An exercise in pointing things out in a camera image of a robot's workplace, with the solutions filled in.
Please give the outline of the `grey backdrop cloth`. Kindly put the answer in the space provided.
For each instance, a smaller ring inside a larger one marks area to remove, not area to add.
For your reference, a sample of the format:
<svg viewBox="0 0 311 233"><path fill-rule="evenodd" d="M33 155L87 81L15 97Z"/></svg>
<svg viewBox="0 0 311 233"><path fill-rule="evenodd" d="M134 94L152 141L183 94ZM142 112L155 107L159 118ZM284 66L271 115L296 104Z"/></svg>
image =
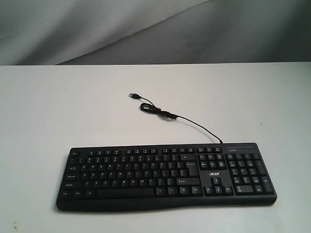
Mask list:
<svg viewBox="0 0 311 233"><path fill-rule="evenodd" d="M3 0L1 65L305 62L308 0Z"/></svg>

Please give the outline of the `black acer keyboard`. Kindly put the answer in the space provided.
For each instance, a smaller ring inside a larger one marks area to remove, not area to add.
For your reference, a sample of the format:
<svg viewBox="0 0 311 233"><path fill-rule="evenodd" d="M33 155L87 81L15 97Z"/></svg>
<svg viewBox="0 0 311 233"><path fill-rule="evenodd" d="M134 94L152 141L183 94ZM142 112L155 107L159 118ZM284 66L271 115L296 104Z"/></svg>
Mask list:
<svg viewBox="0 0 311 233"><path fill-rule="evenodd" d="M257 144L172 144L72 148L56 206L125 212L276 200Z"/></svg>

